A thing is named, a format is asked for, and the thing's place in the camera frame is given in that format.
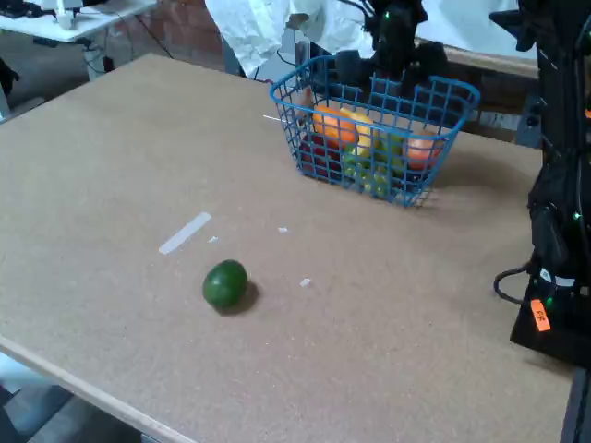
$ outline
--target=wall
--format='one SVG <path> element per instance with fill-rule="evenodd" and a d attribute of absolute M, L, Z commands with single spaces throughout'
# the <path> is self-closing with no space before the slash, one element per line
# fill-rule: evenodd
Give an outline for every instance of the wall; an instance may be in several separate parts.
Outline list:
<path fill-rule="evenodd" d="M 160 0 L 158 7 L 141 16 L 154 36 L 173 52 L 222 55 L 222 38 L 204 0 Z M 127 27 L 134 42 L 153 46 L 150 35 L 136 20 Z M 127 37 L 124 26 L 117 26 L 121 39 Z"/>

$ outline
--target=gray floor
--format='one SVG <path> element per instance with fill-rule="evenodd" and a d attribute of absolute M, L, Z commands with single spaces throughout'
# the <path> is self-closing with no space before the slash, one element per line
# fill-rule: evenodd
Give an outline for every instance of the gray floor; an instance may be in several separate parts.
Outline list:
<path fill-rule="evenodd" d="M 113 57 L 116 66 L 129 61 L 130 49 L 126 39 L 109 37 L 107 54 Z M 223 70 L 221 55 L 199 54 L 184 48 L 168 49 L 176 59 Z M 162 54 L 163 52 L 154 43 L 138 41 L 133 43 L 135 58 L 146 53 Z M 60 44 L 56 48 L 48 48 L 33 44 L 30 36 L 3 32 L 0 34 L 0 57 L 21 76 L 21 80 L 15 83 L 15 88 L 8 97 L 11 107 L 37 97 L 43 97 L 49 101 L 88 81 L 80 45 Z"/>
<path fill-rule="evenodd" d="M 116 66 L 129 61 L 130 47 L 126 41 L 110 38 L 107 48 L 107 53 L 113 57 Z M 223 70 L 221 55 L 196 54 L 183 48 L 169 49 L 177 59 Z M 161 51 L 155 45 L 135 42 L 136 57 L 148 52 L 158 54 Z M 77 45 L 62 44 L 56 48 L 48 48 L 33 44 L 29 36 L 3 32 L 0 34 L 0 57 L 21 76 L 8 97 L 11 107 L 38 97 L 50 101 L 89 81 L 81 47 Z M 13 422 L 35 404 L 35 400 L 43 395 L 43 390 L 44 388 L 25 388 L 6 405 L 6 411 Z M 122 429 L 115 419 L 85 401 L 74 398 L 30 441 L 112 443 L 136 440 L 133 436 L 128 436 L 125 428 Z"/>

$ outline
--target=orange sticker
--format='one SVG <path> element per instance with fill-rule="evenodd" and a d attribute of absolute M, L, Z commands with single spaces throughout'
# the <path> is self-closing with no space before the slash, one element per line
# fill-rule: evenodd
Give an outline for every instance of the orange sticker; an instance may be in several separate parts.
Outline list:
<path fill-rule="evenodd" d="M 544 332 L 550 330 L 550 322 L 546 315 L 546 309 L 539 300 L 532 300 L 531 302 L 532 312 L 534 313 L 534 320 L 536 321 L 537 330 Z"/>

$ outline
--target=white tape piece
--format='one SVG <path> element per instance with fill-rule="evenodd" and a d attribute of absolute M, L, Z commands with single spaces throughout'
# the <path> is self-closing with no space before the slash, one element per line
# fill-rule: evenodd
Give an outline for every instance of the white tape piece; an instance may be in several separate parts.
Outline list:
<path fill-rule="evenodd" d="M 170 254 L 179 246 L 181 246 L 191 235 L 205 226 L 205 223 L 207 223 L 209 220 L 211 220 L 211 215 L 207 212 L 201 212 L 200 215 L 187 223 L 183 229 L 170 237 L 166 243 L 160 246 L 158 251 L 164 255 Z"/>
<path fill-rule="evenodd" d="M 539 272 L 539 276 L 548 283 L 552 283 L 552 276 L 546 269 L 542 268 L 542 270 Z M 574 286 L 574 279 L 555 277 L 554 281 L 556 282 L 556 285 L 560 286 L 561 288 L 572 288 Z"/>
<path fill-rule="evenodd" d="M 263 115 L 263 117 L 265 118 L 270 118 L 271 120 L 277 120 L 278 122 L 284 122 L 287 123 L 285 120 L 281 119 L 281 118 L 277 118 L 277 117 L 271 117 L 270 115 Z"/>

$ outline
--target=white cloth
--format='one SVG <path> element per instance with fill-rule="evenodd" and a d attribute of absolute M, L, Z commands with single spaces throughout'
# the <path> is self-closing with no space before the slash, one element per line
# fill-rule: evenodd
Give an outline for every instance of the white cloth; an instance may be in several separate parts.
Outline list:
<path fill-rule="evenodd" d="M 416 35 L 475 53 L 536 59 L 536 49 L 515 51 L 517 41 L 488 18 L 491 12 L 517 9 L 517 0 L 423 0 L 428 21 Z"/>
<path fill-rule="evenodd" d="M 0 385 L 8 392 L 15 393 L 25 386 L 50 385 L 51 381 L 14 361 L 8 355 L 0 353 Z"/>
<path fill-rule="evenodd" d="M 306 14 L 300 30 L 329 53 L 358 49 L 371 57 L 371 36 L 363 15 L 338 0 L 206 0 L 211 17 L 247 76 L 281 48 L 289 18 Z"/>
<path fill-rule="evenodd" d="M 300 30 L 329 53 L 357 49 L 362 57 L 373 55 L 361 11 L 339 0 L 206 0 L 206 5 L 248 76 L 281 48 L 293 14 L 309 16 Z M 429 21 L 418 26 L 418 37 L 478 53 L 536 57 L 535 51 L 516 52 L 515 38 L 488 18 L 490 12 L 517 8 L 517 0 L 423 0 L 423 7 Z"/>

